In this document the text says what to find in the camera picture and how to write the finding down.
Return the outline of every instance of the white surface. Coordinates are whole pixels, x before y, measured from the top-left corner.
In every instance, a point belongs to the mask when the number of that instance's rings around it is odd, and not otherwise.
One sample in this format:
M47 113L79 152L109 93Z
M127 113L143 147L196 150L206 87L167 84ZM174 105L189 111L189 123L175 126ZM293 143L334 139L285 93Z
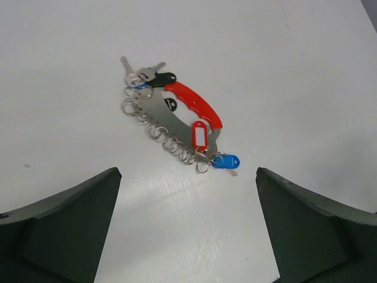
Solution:
M270 283L259 166L377 210L377 35L358 0L3 1L0 210L113 166L96 282ZM239 177L196 175L120 111L126 55L201 94Z

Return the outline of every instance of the silver key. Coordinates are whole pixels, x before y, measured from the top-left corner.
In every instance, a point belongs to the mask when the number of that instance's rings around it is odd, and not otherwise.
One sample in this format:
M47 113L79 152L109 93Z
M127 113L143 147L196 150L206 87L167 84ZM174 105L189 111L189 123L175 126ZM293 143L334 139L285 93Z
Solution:
M166 66L165 62L160 62L156 66L151 68L142 68L137 71L137 75L141 78L143 78L144 81L151 81L155 79L156 75L155 73L159 71L161 68Z
M123 63L123 66L125 68L125 83L129 87L136 88L144 84L144 81L134 72L134 69L132 69L130 63L125 58L125 56L122 56L120 58L120 61Z
M226 172L228 172L232 177L238 176L238 173L232 169L224 169Z

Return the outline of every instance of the key tag label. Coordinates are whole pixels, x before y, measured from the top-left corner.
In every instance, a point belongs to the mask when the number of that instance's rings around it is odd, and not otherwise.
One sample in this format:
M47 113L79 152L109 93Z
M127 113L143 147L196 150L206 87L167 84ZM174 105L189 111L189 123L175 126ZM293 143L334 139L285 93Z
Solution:
M241 162L235 155L221 154L215 157L211 163L217 169L237 169Z
M198 152L203 152L208 148L208 129L202 121L196 121L193 124L193 148Z

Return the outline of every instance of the red key tag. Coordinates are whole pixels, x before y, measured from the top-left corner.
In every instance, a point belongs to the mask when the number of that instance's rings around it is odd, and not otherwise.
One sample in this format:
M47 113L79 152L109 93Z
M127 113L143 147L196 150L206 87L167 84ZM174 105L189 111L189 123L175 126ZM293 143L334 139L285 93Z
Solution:
M198 152L203 152L208 148L207 126L202 121L193 124L193 148Z

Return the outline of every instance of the metal key organizer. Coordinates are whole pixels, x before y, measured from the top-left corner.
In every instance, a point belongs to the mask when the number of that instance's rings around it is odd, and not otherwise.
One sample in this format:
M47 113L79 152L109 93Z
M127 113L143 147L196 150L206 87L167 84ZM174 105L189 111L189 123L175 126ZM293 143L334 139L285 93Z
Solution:
M166 63L155 67L142 68L135 72L125 57L121 57L125 67L124 89L128 96L122 103L124 114L136 117L143 124L149 124L149 134L158 143L177 156L187 165L196 164L199 173L211 169L224 169L237 176L240 160L237 156L219 152L216 140L223 124L212 107L196 92L177 81L173 73L158 73ZM168 107L162 91L171 91L190 110L206 120L210 130L202 121L192 126L182 122Z

